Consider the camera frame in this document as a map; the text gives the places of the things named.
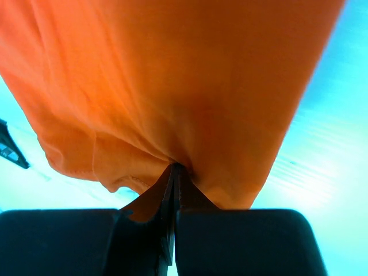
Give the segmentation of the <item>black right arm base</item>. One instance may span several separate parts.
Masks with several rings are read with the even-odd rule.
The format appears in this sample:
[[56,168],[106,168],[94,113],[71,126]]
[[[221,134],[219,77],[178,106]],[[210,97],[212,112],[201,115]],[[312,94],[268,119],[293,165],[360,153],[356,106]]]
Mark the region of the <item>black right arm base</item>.
[[1,120],[1,156],[8,161],[14,163],[15,165],[28,169],[30,167],[29,163],[27,162],[26,158],[17,147],[16,143],[12,139],[8,127],[7,122]]

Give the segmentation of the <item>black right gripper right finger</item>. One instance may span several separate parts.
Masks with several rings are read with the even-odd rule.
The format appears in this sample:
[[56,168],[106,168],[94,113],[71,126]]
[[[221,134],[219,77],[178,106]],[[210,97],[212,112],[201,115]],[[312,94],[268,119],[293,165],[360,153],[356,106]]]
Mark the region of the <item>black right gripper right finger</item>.
[[326,275],[310,223],[291,209],[223,210],[174,166],[179,275]]

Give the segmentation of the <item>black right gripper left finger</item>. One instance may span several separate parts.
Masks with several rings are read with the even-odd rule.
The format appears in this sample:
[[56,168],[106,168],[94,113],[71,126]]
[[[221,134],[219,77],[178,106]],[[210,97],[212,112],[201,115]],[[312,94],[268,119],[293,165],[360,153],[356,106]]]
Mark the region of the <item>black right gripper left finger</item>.
[[168,166],[122,209],[11,210],[1,214],[2,275],[166,275],[173,262]]

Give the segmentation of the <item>orange t shirt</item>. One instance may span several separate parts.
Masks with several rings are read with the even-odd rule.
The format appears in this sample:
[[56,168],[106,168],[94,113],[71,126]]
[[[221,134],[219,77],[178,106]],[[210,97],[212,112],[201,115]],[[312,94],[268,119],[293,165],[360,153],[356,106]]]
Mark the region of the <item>orange t shirt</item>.
[[48,163],[109,191],[185,166],[262,189],[343,1],[2,1],[1,76]]

